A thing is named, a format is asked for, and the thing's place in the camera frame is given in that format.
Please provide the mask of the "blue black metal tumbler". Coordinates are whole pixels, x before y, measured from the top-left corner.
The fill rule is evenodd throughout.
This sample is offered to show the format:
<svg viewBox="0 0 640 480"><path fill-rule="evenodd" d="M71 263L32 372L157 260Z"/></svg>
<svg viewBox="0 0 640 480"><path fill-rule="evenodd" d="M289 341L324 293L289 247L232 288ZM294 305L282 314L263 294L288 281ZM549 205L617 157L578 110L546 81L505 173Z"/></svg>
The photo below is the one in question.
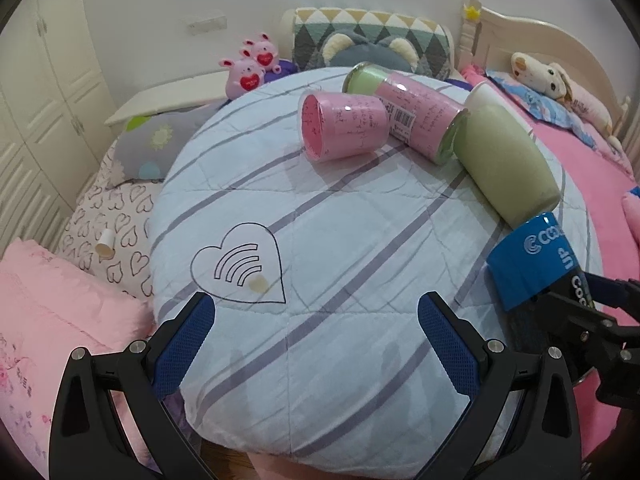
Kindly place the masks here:
<svg viewBox="0 0 640 480"><path fill-rule="evenodd" d="M536 315L536 304L548 292L594 307L585 272L551 212L538 214L507 235L490 252L487 265L519 352L548 348L548 334Z"/></svg>

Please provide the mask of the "large green frosted cup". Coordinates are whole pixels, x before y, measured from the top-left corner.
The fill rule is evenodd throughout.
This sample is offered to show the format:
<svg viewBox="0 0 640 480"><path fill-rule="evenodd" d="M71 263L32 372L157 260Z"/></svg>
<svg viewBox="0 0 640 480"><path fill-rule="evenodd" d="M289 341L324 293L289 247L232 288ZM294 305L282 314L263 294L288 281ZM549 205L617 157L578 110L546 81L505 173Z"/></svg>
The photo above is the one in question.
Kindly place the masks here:
<svg viewBox="0 0 640 480"><path fill-rule="evenodd" d="M513 229L560 202L560 189L544 155L502 106L473 110L454 140L454 154Z"/></svg>

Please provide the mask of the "pink plastic cup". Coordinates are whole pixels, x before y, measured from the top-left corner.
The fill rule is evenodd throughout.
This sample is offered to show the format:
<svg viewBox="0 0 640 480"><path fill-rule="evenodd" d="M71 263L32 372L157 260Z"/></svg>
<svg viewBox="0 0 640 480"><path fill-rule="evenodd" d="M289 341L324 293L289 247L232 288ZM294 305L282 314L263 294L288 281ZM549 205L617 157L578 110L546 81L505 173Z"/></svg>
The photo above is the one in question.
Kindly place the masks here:
<svg viewBox="0 0 640 480"><path fill-rule="evenodd" d="M390 135L385 105L361 94L308 91L299 100L298 123L312 162L373 153Z"/></svg>

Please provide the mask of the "light pink floral quilt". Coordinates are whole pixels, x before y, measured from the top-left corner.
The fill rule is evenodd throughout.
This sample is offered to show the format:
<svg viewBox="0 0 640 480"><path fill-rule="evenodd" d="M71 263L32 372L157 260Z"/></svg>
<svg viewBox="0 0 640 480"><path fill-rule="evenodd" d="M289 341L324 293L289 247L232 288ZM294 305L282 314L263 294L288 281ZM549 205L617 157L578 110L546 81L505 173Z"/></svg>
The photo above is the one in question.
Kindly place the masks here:
<svg viewBox="0 0 640 480"><path fill-rule="evenodd" d="M33 240L1 259L1 420L43 476L54 404L70 352L119 352L155 328L143 301L81 271Z"/></svg>

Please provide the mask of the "heart pattern sheet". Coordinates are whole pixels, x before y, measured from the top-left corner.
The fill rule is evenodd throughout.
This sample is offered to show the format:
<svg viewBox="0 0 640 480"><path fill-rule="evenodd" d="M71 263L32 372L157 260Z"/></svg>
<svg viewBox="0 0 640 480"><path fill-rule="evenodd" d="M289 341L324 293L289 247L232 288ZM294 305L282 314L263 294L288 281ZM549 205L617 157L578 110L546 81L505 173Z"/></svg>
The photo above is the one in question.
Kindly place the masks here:
<svg viewBox="0 0 640 480"><path fill-rule="evenodd" d="M77 200L56 254L100 280L141 300L153 296L150 218L160 182L111 186L122 168L115 148L104 155L92 185Z"/></svg>

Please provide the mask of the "pink body pillow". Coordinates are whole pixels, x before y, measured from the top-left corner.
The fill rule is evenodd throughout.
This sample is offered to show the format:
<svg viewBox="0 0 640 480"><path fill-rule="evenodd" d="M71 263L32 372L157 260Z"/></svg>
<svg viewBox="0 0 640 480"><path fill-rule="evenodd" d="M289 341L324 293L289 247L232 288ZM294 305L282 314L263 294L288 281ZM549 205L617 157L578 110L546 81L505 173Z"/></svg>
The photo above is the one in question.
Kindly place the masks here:
<svg viewBox="0 0 640 480"><path fill-rule="evenodd" d="M613 119L606 106L570 78L565 79L565 87L565 104L568 108L580 119L593 125L614 150L623 153L620 140L613 134Z"/></svg>

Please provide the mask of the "blue cartoon pillow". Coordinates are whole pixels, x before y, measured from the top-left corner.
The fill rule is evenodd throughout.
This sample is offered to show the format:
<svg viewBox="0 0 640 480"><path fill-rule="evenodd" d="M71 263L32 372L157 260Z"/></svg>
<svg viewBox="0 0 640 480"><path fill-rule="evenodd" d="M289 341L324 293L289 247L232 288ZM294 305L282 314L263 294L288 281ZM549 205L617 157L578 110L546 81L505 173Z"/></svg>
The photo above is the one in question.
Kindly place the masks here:
<svg viewBox="0 0 640 480"><path fill-rule="evenodd" d="M594 150L597 147L592 134L585 130L584 123L574 113L548 96L521 84L510 74L498 70L486 70L486 77L496 84L519 107L526 111L538 122L571 131L576 138Z"/></svg>

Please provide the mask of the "striped round quilt cushion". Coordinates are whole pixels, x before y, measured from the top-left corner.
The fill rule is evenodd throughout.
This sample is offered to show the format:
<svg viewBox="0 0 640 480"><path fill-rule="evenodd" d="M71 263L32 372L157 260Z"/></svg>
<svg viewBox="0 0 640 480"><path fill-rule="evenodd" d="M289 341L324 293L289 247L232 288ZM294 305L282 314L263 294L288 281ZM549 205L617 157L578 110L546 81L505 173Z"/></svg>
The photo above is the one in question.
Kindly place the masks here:
<svg viewBox="0 0 640 480"><path fill-rule="evenodd" d="M215 324L183 379L206 441L325 471L416 474L464 410L416 306L434 290L502 338L485 261L509 231L458 162L398 141L314 164L298 103L311 70L229 104L183 147L149 222L154 313L194 292Z"/></svg>

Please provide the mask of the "dog plush toy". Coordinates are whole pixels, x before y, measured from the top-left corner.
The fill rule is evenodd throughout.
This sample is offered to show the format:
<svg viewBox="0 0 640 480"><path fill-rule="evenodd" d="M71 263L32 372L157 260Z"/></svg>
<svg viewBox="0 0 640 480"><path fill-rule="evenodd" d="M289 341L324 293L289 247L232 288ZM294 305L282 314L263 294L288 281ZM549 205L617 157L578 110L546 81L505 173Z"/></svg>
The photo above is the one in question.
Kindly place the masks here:
<svg viewBox="0 0 640 480"><path fill-rule="evenodd" d="M514 52L511 70L514 78L528 88L563 104L573 102L570 77L559 64L544 64L528 54Z"/></svg>

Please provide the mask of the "pink green clear tumbler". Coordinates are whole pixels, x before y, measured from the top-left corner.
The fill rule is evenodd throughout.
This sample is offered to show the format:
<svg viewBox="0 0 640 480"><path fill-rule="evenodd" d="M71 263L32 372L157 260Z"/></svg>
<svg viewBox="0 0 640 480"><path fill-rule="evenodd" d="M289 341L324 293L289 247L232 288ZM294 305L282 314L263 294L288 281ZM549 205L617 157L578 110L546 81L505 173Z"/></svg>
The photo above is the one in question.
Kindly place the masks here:
<svg viewBox="0 0 640 480"><path fill-rule="evenodd" d="M438 166L454 154L454 138L468 120L468 110L446 94L373 63L356 65L345 77L343 92L378 98L390 134Z"/></svg>

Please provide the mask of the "grey flower pillow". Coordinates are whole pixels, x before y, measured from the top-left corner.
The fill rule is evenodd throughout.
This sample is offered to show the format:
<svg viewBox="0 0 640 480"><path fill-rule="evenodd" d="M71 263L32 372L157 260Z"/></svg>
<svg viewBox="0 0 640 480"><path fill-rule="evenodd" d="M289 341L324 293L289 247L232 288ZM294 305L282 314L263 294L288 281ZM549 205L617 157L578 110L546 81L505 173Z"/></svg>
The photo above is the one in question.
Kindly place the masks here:
<svg viewBox="0 0 640 480"><path fill-rule="evenodd" d="M224 101L154 116L132 118L115 143L110 185L161 181L192 136Z"/></svg>

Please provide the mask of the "cream wardrobe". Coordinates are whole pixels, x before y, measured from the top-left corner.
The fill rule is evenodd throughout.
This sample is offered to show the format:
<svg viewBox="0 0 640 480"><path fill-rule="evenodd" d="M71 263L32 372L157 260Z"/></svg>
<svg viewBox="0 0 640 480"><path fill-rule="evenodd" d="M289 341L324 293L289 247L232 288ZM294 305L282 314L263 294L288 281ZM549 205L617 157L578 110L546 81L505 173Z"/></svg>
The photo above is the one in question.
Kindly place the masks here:
<svg viewBox="0 0 640 480"><path fill-rule="evenodd" d="M53 250L114 141L84 0L21 0L1 32L1 244Z"/></svg>

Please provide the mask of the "cream wooden bed headboard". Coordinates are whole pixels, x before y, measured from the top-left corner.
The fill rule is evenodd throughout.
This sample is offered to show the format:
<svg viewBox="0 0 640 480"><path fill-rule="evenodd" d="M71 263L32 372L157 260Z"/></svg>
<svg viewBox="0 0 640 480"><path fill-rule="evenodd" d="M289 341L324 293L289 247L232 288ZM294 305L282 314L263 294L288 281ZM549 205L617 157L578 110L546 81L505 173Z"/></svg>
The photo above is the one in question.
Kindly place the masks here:
<svg viewBox="0 0 640 480"><path fill-rule="evenodd" d="M464 18L463 7L482 10L477 22ZM598 98L613 119L613 131L625 125L631 99L617 99L608 74L592 52L577 38L553 24L496 12L482 0L463 0L461 29L457 42L457 70L466 66L507 70L511 54L521 51L541 62L557 62L586 90Z"/></svg>

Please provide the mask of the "yellow star decoration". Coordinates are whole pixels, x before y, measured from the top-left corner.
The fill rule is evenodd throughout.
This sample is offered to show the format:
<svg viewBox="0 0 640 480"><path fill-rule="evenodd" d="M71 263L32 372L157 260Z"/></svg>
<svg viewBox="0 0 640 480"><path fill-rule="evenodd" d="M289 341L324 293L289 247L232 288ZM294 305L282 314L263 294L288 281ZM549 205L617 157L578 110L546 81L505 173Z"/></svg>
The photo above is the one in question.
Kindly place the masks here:
<svg viewBox="0 0 640 480"><path fill-rule="evenodd" d="M480 19L482 10L477 9L475 6L463 7L464 18L470 22L477 22Z"/></svg>

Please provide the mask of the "white nightstand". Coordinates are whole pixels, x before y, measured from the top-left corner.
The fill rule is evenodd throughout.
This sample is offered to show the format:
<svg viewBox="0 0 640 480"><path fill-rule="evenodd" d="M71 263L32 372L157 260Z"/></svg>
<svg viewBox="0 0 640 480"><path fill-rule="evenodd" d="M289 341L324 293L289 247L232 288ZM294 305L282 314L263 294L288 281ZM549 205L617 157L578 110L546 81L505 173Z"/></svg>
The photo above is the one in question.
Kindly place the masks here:
<svg viewBox="0 0 640 480"><path fill-rule="evenodd" d="M142 90L104 122L114 126L128 122L134 116L156 115L173 110L206 105L226 97L227 72L215 72L166 82Z"/></svg>

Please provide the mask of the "grey bear plush pillow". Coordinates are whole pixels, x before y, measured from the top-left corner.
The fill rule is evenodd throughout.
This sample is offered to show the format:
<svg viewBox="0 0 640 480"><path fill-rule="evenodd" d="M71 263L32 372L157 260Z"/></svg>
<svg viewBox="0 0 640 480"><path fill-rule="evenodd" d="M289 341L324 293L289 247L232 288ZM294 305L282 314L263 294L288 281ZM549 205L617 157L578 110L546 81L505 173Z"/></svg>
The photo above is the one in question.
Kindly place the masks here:
<svg viewBox="0 0 640 480"><path fill-rule="evenodd" d="M329 67L372 63L407 73L415 73L420 64L416 48L406 38L387 36L371 41L349 30L332 32L320 48L320 58Z"/></svg>

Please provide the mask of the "pink bunny plush front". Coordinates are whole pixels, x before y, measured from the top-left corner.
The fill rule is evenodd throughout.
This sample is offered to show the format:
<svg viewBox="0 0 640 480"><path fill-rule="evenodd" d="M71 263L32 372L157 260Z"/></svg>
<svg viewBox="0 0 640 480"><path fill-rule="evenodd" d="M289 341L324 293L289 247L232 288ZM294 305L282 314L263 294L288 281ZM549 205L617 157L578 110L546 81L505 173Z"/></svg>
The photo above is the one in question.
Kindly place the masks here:
<svg viewBox="0 0 640 480"><path fill-rule="evenodd" d="M224 91L231 101L259 88L265 82L266 71L252 58L241 58L236 61L223 58L219 61L219 66L228 70Z"/></svg>

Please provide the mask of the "pink bunny plush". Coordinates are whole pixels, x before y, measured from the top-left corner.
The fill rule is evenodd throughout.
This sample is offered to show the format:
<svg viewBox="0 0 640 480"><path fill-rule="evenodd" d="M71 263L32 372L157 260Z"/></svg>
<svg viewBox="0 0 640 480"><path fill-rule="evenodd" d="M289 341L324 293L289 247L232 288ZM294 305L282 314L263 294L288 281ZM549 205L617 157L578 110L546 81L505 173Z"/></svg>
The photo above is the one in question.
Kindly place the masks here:
<svg viewBox="0 0 640 480"><path fill-rule="evenodd" d="M251 58L257 62L267 73L282 72L279 50L265 32L262 32L258 39L245 39L240 53L244 58Z"/></svg>
<svg viewBox="0 0 640 480"><path fill-rule="evenodd" d="M259 88L265 82L266 71L252 58L241 58L236 61L223 58L219 61L219 66L228 70L224 91L231 101Z"/></svg>

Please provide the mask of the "triangle pattern headboard cushion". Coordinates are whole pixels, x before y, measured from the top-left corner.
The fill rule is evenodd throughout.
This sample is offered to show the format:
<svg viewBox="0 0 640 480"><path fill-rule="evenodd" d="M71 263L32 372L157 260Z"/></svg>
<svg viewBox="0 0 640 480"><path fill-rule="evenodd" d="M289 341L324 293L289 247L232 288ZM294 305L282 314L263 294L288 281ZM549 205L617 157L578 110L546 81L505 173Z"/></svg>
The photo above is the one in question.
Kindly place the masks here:
<svg viewBox="0 0 640 480"><path fill-rule="evenodd" d="M292 60L300 70L328 63L321 50L334 32L355 34L369 44L405 39L416 50L416 73L447 79L454 69L454 42L450 31L427 18L362 9L297 8L292 17Z"/></svg>

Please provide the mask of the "pink bunny plush back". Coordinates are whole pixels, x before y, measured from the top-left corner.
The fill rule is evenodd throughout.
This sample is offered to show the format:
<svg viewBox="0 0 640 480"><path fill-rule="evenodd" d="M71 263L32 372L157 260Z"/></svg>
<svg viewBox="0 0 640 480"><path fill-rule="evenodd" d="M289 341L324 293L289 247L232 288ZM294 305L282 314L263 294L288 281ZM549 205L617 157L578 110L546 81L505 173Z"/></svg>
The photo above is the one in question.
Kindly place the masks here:
<svg viewBox="0 0 640 480"><path fill-rule="evenodd" d="M279 50L265 32L262 32L258 39L245 39L240 53L244 58L251 58L257 62L267 73L282 72Z"/></svg>

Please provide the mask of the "wall socket panel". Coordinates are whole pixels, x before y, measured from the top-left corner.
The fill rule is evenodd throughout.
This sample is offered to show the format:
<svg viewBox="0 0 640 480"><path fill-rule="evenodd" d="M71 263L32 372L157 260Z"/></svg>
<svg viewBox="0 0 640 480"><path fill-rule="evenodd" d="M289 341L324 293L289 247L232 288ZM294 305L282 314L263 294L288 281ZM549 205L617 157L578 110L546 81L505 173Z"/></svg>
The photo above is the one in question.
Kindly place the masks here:
<svg viewBox="0 0 640 480"><path fill-rule="evenodd" d="M186 30L191 35L208 34L209 32L218 32L218 30L225 30L228 27L227 17L224 14L219 14L213 18L206 18L206 20L198 20L186 25Z"/></svg>

